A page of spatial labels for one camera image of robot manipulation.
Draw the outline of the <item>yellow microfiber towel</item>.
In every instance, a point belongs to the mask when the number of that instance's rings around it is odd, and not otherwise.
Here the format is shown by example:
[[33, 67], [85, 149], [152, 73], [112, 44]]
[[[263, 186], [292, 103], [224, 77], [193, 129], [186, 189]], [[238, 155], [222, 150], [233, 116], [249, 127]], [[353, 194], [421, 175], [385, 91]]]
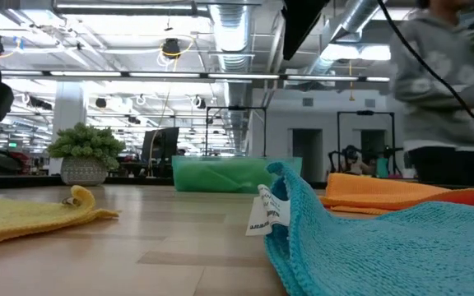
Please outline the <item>yellow microfiber towel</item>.
[[78, 185], [59, 203], [0, 199], [0, 242], [118, 217], [115, 210], [97, 208], [91, 191]]

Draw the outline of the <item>orange microfiber towel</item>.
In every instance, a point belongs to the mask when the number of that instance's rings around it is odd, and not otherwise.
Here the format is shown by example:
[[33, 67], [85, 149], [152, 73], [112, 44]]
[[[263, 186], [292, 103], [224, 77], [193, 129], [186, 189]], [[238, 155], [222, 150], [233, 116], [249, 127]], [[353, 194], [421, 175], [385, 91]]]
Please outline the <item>orange microfiber towel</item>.
[[420, 183], [333, 173], [319, 197], [329, 210], [383, 215], [424, 202], [442, 201], [474, 206], [474, 188], [446, 189]]

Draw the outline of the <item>blue microfiber towel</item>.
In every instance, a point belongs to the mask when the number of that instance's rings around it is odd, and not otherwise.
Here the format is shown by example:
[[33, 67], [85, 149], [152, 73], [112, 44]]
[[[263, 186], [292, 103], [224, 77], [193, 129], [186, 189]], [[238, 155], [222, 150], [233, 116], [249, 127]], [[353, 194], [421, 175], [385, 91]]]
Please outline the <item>blue microfiber towel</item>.
[[333, 211], [287, 165], [267, 169], [276, 181], [259, 187], [247, 233], [290, 296], [474, 296], [474, 206]]

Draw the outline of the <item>person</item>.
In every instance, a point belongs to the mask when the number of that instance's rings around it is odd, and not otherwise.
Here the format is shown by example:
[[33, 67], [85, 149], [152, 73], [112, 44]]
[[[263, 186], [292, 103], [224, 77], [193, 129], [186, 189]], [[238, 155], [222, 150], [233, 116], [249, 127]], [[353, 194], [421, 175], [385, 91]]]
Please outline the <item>person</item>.
[[417, 0], [389, 41], [390, 93], [422, 183], [474, 186], [474, 50], [460, 11], [472, 0]]
[[342, 172], [354, 175], [363, 173], [363, 162], [360, 158], [358, 149], [353, 145], [348, 145], [342, 151], [344, 160], [342, 162]]

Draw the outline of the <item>black office monitor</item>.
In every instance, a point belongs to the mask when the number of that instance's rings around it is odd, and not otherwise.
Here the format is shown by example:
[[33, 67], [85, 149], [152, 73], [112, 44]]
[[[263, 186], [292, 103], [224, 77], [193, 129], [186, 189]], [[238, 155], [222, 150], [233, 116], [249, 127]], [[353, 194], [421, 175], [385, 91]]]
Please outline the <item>black office monitor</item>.
[[171, 178], [172, 157], [177, 153], [179, 129], [167, 127], [145, 133], [142, 145], [142, 161], [147, 163], [148, 173], [155, 178]]

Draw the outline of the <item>green plant in patterned pot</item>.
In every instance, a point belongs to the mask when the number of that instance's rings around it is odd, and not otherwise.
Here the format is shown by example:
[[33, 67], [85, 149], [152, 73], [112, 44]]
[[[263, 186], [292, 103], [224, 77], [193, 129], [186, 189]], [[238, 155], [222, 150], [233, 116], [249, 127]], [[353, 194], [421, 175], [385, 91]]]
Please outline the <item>green plant in patterned pot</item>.
[[125, 144], [109, 127], [98, 128], [77, 123], [60, 129], [48, 146], [50, 168], [59, 162], [58, 175], [67, 185], [101, 185], [111, 170], [119, 167], [119, 154]]

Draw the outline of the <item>silver ventilation duct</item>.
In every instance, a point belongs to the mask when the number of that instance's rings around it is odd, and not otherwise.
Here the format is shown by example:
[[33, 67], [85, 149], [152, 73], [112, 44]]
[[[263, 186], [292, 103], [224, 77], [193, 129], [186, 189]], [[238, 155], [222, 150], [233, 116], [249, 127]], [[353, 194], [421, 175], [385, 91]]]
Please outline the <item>silver ventilation duct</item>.
[[[220, 71], [229, 74], [249, 72], [252, 58], [245, 53], [249, 51], [250, 8], [230, 4], [209, 5], [208, 8], [213, 20], [216, 50], [223, 53], [218, 56]], [[251, 104], [247, 97], [249, 88], [244, 82], [224, 82], [223, 86], [225, 104], [228, 107]], [[229, 111], [228, 114], [235, 153], [242, 155], [247, 132], [244, 113]]]
[[320, 35], [321, 52], [306, 70], [307, 75], [326, 74], [336, 60], [342, 59], [351, 44], [358, 44], [365, 26], [380, 10], [377, 0], [348, 0], [339, 16], [327, 20]]

